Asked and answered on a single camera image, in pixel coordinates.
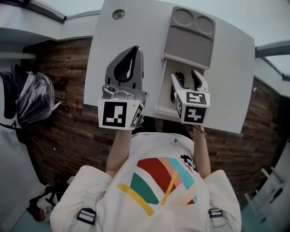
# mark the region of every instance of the green shape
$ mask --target green shape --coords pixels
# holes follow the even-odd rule
[[[147,203],[155,205],[159,203],[149,185],[136,173],[133,173],[130,188],[138,193]]]

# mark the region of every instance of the black buckle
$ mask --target black buckle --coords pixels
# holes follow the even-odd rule
[[[95,225],[97,213],[91,208],[82,208],[77,214],[77,220]]]
[[[222,211],[218,208],[210,208],[208,213],[210,218],[219,218],[223,216]]]

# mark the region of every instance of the black pants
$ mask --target black pants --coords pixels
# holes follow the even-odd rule
[[[154,118],[145,116],[143,119],[144,122],[138,128],[132,131],[133,135],[140,132],[157,132]],[[193,141],[191,135],[179,122],[163,120],[162,132],[184,135]]]

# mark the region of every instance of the clear plastic bag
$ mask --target clear plastic bag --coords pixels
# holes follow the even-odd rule
[[[51,80],[43,73],[30,73],[16,101],[18,123],[24,127],[29,123],[46,119],[59,104],[60,102],[54,104]]]

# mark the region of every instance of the white marker cube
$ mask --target white marker cube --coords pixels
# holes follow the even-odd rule
[[[210,94],[178,90],[176,91],[175,109],[181,123],[203,125],[210,105]]]
[[[144,105],[138,100],[99,99],[99,127],[133,130],[141,116]]]

